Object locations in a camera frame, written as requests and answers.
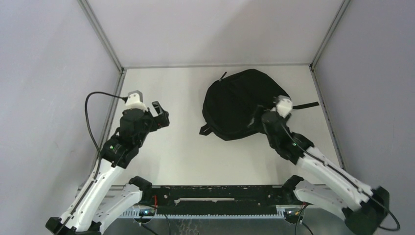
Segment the black backpack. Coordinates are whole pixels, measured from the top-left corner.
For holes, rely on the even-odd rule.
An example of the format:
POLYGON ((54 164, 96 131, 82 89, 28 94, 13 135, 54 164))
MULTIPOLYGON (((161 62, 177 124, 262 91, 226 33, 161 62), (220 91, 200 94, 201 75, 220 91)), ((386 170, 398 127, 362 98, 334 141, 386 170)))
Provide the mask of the black backpack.
POLYGON ((265 134, 263 126, 249 128, 251 116, 258 105, 264 112, 276 109, 275 99, 288 93, 269 75, 248 69, 214 81, 206 92, 202 106, 205 125, 199 134, 214 133, 224 141, 232 141, 256 133, 265 134))

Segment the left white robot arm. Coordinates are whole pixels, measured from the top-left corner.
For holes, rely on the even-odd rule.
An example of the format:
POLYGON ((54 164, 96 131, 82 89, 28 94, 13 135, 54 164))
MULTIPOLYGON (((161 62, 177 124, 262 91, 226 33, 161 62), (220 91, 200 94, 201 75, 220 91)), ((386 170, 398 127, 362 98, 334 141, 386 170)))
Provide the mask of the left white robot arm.
POLYGON ((138 155, 147 135, 170 124, 168 111, 157 101, 152 102, 152 106, 157 116, 140 101, 126 103, 119 127, 104 143, 91 176, 74 202, 60 217, 51 217, 46 222, 51 233, 101 235, 130 206, 152 200, 152 183, 135 176, 120 194, 101 205, 115 180, 138 155))

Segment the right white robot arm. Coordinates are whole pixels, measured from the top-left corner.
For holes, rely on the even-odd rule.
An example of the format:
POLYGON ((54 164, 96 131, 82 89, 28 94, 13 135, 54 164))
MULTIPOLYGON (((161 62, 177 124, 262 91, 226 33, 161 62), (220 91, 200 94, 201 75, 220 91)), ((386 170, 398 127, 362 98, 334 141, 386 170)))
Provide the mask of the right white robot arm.
POLYGON ((283 190, 283 199, 290 204, 299 200, 337 216, 355 235, 372 235, 382 228, 390 211, 390 193, 378 186, 372 188, 333 164, 305 136, 290 131, 287 116, 290 109, 266 109, 257 106, 250 127, 265 134, 270 147, 323 182, 328 189, 319 189, 305 178, 292 176, 295 185, 283 190))

